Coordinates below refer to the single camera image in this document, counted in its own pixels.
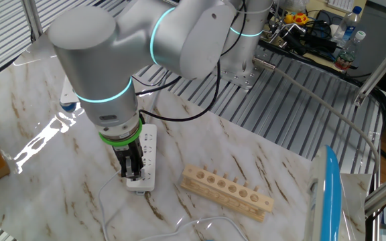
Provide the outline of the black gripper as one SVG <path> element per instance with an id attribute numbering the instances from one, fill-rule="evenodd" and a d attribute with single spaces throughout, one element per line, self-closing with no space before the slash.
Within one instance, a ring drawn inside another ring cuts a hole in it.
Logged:
<path id="1" fill-rule="evenodd" d="M 143 151 L 139 138 L 125 146 L 113 147 L 115 155 L 121 166 L 121 177 L 135 179 L 145 178 L 143 166 Z"/>

